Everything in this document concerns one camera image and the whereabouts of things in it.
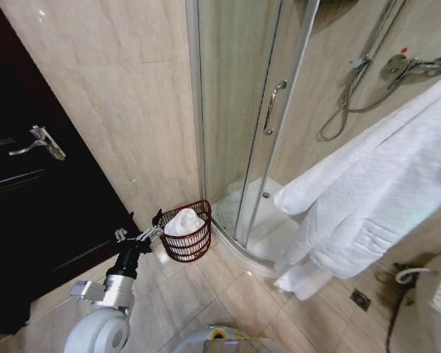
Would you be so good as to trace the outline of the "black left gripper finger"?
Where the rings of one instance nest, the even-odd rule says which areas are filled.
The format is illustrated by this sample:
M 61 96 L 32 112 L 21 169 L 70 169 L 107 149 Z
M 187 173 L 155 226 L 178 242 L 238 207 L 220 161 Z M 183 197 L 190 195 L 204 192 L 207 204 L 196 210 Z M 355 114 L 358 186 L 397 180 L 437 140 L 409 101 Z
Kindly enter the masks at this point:
M 134 213 L 130 212 L 121 220 L 121 225 L 115 230 L 115 239 L 117 242 L 123 242 L 133 238 L 134 235 Z
M 159 209 L 157 214 L 152 218 L 152 227 L 141 233 L 135 238 L 136 242 L 151 242 L 154 238 L 158 238 L 162 232 L 162 210 Z

